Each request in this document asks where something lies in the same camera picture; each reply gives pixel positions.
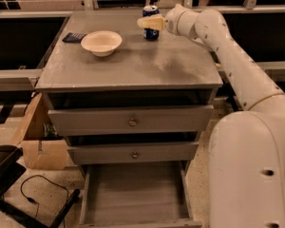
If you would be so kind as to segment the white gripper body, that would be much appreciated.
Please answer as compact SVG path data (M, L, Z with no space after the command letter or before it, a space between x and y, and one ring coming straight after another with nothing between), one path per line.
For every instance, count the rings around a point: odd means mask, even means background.
M177 4L165 15L166 29L175 35L197 38L195 23L199 14Z

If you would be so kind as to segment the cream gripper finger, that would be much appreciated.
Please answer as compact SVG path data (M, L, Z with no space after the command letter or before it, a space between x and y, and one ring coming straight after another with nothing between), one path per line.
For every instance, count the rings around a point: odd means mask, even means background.
M140 18L137 24L142 29L163 30L165 29L165 18L160 14L145 16Z

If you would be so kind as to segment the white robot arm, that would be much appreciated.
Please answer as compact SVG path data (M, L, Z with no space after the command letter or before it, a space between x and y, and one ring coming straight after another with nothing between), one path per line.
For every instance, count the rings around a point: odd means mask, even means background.
M218 57L241 105L209 140L210 228L285 228L285 93L233 39L222 14L176 5L144 29L201 41Z

